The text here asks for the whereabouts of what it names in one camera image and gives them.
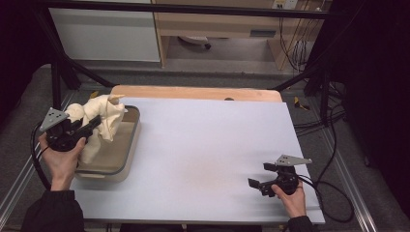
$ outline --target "black sleeve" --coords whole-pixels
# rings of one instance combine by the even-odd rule
[[[293,217],[288,221],[290,232],[316,232],[319,231],[310,221],[308,216]]]
[[[74,191],[45,191],[27,210],[21,231],[83,232],[82,210]]]

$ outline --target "person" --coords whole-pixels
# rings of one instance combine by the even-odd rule
[[[290,217],[290,220],[287,221],[287,225],[291,232],[318,231],[307,216],[305,192],[302,181],[299,181],[296,191],[291,195],[286,194],[277,185],[272,185],[272,190],[282,201],[283,206]]]
[[[51,173],[51,189],[31,205],[25,215],[21,231],[61,231],[83,232],[84,220],[80,205],[75,200],[74,191],[70,190],[78,156],[85,146],[81,138],[69,152],[57,152],[48,148],[45,133],[39,137],[43,159]],[[316,231],[307,217],[305,192],[302,182],[295,193],[287,195],[279,186],[272,190],[283,202],[290,216],[288,221],[291,232]]]

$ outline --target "beige cloth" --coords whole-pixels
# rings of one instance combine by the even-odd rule
[[[125,106],[119,103],[122,97],[124,96],[101,95],[84,105],[73,103],[67,108],[66,113],[70,115],[70,120],[73,122],[82,118],[82,126],[87,125],[97,115],[102,119],[93,130],[93,135],[88,137],[88,142],[79,157],[81,162],[91,163],[98,154],[102,142],[113,141],[124,117]]]

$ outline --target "human hand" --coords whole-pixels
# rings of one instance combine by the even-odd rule
[[[299,181],[299,185],[296,191],[288,195],[279,186],[272,185],[272,190],[282,201],[284,208],[290,218],[296,218],[300,216],[305,216],[307,214],[306,202],[305,202],[305,192],[302,181]]]
[[[40,147],[42,151],[46,149],[42,156],[45,164],[51,172],[51,190],[68,190],[72,184],[74,172],[77,166],[78,156],[85,146],[85,138],[82,137],[76,143],[76,146],[69,152],[57,152],[48,147],[45,139],[46,134],[43,133],[39,137]]]

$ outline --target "white table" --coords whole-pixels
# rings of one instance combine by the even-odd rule
[[[285,103],[125,98],[141,112],[129,177],[74,180],[84,217],[110,222],[272,224],[288,216],[277,198],[248,186],[276,178],[263,162],[302,157]],[[305,165],[298,174],[308,176]],[[324,223],[306,186],[307,215]]]

